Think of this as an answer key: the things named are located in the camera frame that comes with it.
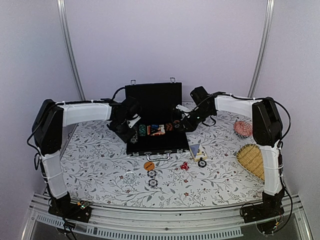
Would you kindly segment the black poker case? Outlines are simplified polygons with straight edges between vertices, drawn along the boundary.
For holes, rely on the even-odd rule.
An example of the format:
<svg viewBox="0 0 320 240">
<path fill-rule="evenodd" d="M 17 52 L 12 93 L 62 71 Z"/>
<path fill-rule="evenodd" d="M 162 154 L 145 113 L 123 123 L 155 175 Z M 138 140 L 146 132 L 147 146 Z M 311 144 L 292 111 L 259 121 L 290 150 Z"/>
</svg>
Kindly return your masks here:
<svg viewBox="0 0 320 240">
<path fill-rule="evenodd" d="M 182 114 L 176 110 L 182 104 L 182 83 L 161 82 L 143 83 L 125 86 L 125 96 L 136 99 L 140 105 L 141 119 L 135 125 L 136 142 L 126 144 L 126 154 L 129 156 L 150 156 L 181 154 L 189 150 L 185 132 L 166 131 L 163 135 L 139 136 L 139 125 L 164 125 L 178 123 Z"/>
</svg>

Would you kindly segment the blue playing card box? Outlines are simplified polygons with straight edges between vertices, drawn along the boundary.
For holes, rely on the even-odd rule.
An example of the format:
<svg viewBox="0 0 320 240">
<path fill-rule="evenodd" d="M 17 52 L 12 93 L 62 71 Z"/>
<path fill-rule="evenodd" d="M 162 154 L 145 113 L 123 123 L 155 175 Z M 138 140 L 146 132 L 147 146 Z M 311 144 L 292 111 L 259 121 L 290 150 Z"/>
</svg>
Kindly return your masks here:
<svg viewBox="0 0 320 240">
<path fill-rule="evenodd" d="M 189 151 L 195 162 L 199 162 L 200 160 L 206 160 L 208 158 L 208 155 L 206 154 L 205 149 L 201 143 L 190 145 Z"/>
</svg>

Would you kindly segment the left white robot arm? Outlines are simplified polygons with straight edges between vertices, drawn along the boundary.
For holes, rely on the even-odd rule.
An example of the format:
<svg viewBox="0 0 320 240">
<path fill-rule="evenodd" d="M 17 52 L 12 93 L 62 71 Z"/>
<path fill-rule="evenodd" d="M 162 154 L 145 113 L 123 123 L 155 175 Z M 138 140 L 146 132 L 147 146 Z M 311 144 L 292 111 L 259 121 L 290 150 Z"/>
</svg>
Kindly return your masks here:
<svg viewBox="0 0 320 240">
<path fill-rule="evenodd" d="M 36 150 L 34 167 L 41 169 L 51 205 L 63 217 L 70 217 L 75 211 L 60 164 L 63 129 L 79 123 L 102 121 L 120 140 L 129 143 L 136 134 L 134 126 L 140 120 L 141 112 L 141 104 L 132 96 L 127 96 L 122 102 L 114 98 L 44 100 L 26 143 Z"/>
</svg>

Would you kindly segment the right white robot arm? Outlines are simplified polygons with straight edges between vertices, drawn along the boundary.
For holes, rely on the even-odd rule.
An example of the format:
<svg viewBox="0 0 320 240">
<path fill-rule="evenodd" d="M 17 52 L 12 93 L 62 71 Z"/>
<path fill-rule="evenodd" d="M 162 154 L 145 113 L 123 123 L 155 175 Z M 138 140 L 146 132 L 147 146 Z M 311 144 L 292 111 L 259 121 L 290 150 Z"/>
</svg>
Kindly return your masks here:
<svg viewBox="0 0 320 240">
<path fill-rule="evenodd" d="M 221 91 L 208 93 L 203 86 L 196 87 L 190 96 L 195 103 L 193 109 L 180 104 L 175 106 L 175 110 L 183 114 L 180 122 L 175 125 L 179 131 L 195 131 L 200 123 L 216 116 L 218 111 L 251 119 L 253 139 L 262 153 L 265 177 L 258 213 L 262 218 L 269 218 L 278 210 L 285 194 L 281 149 L 287 132 L 283 132 L 278 111 L 281 104 L 272 97 L 248 98 Z"/>
</svg>

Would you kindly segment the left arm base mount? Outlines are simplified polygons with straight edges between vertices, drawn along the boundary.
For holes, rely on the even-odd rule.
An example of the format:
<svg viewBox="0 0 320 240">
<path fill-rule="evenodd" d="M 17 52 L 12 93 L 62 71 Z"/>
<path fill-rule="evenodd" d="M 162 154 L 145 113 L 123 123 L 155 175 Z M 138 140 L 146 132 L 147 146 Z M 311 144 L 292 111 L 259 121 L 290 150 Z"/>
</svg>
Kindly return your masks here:
<svg viewBox="0 0 320 240">
<path fill-rule="evenodd" d="M 49 204 L 49 214 L 62 217 L 66 220 L 88 223 L 91 218 L 92 208 L 80 203 L 72 203 L 69 195 L 61 198 L 51 198 Z"/>
</svg>

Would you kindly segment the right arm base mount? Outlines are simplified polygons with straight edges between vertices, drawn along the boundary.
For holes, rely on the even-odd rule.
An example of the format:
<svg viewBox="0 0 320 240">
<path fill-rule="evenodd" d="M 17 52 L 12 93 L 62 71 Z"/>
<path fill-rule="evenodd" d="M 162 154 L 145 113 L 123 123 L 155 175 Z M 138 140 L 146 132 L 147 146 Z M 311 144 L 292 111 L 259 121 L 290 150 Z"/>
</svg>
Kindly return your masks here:
<svg viewBox="0 0 320 240">
<path fill-rule="evenodd" d="M 282 202 L 263 201 L 260 204 L 245 203 L 239 210 L 245 223 L 256 222 L 284 214 Z"/>
</svg>

